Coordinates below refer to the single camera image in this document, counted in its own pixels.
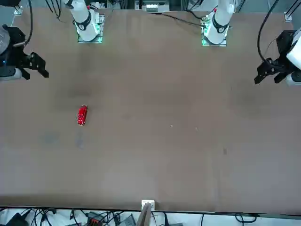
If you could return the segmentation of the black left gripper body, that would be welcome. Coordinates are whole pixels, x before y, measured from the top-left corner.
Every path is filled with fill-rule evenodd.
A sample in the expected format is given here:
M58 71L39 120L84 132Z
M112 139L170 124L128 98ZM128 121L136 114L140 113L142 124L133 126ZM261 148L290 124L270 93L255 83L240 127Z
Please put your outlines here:
M268 73L278 73L278 72L291 73L296 69L296 66L293 63L291 63L286 57L289 50L291 49L295 32L296 30L284 30L277 37L276 43L279 52L279 57L276 60L272 60L271 64L274 64L277 67L281 67L282 69L279 70L276 69L275 66L273 66L268 69Z

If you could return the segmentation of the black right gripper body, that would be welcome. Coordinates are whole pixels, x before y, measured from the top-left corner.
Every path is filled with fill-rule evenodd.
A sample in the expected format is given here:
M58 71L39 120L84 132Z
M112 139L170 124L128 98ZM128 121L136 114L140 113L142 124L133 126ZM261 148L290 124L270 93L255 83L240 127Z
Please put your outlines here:
M31 69L31 57L24 53L24 44L14 47L15 44L25 42L25 34L17 27L7 27L7 31L10 35L7 65Z

